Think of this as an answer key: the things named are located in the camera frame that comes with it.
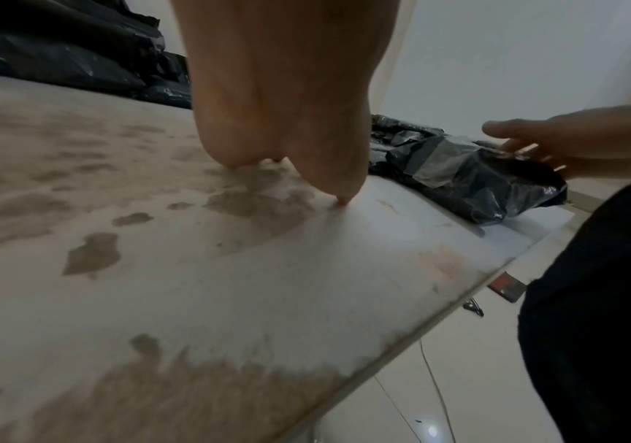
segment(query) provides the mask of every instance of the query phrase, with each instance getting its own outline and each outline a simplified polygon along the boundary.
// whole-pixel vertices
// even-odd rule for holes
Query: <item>small object on floor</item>
[[[476,303],[476,300],[474,300],[473,297],[465,301],[462,307],[466,309],[467,311],[474,312],[479,317],[483,317],[483,309],[481,309],[481,307],[478,306],[478,303]]]
[[[525,293],[527,285],[509,273],[503,272],[489,285],[489,288],[510,303],[515,303]]]

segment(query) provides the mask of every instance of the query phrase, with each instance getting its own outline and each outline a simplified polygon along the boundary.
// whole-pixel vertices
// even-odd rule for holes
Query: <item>black pants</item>
[[[518,333],[567,443],[631,442],[631,186],[529,285]]]

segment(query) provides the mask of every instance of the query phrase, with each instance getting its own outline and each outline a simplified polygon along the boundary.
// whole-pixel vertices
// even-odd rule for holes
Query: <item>human hand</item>
[[[588,109],[548,120],[486,122],[483,132],[509,139],[501,150],[545,163],[566,180],[631,178],[631,106]],[[524,151],[532,145],[536,147]]]
[[[287,157],[346,203],[367,176],[368,88],[398,0],[172,0],[206,152],[234,168]]]

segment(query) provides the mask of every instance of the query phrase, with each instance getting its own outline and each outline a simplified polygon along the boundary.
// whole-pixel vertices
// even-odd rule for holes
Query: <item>white table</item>
[[[0,442],[289,438],[570,217],[338,208],[189,111],[0,78]]]

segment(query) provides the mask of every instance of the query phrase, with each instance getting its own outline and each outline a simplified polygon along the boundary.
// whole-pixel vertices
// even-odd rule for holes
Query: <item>white tile floor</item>
[[[541,277],[588,217],[574,212],[508,273],[526,284]],[[455,311],[333,409],[318,443],[560,442],[522,362],[522,298],[511,304],[484,288],[475,300],[484,317]]]

